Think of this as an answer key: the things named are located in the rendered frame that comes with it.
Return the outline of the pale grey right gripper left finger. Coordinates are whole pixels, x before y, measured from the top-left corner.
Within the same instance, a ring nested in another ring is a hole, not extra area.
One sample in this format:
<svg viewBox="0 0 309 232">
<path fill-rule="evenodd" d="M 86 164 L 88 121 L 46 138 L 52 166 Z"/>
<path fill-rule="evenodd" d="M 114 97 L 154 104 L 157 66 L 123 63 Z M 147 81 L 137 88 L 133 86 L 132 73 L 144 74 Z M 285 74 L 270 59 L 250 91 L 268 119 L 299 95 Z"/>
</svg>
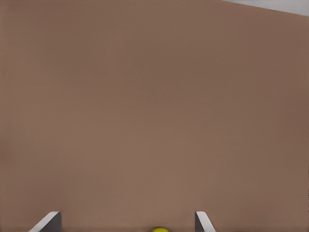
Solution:
<svg viewBox="0 0 309 232">
<path fill-rule="evenodd" d="M 29 232 L 62 232 L 62 214 L 52 211 L 41 219 Z"/>
</svg>

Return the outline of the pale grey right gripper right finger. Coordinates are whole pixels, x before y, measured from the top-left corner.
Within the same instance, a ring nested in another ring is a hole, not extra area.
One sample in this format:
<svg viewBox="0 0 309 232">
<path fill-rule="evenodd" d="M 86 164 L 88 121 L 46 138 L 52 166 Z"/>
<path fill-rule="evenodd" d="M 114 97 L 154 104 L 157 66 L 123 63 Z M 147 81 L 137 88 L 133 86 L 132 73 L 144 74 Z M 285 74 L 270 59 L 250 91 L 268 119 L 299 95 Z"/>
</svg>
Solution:
<svg viewBox="0 0 309 232">
<path fill-rule="evenodd" d="M 195 232 L 215 232 L 208 215 L 203 211 L 195 211 Z"/>
</svg>

